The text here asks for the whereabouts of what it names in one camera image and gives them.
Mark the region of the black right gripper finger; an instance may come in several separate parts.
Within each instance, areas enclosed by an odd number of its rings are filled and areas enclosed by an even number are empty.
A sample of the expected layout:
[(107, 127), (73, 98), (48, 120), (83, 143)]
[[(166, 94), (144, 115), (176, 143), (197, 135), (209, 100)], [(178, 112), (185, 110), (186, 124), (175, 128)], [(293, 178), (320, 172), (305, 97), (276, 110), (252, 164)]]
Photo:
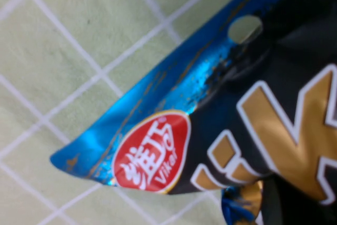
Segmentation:
[(336, 224), (336, 203), (323, 206), (282, 179), (263, 181), (264, 224)]

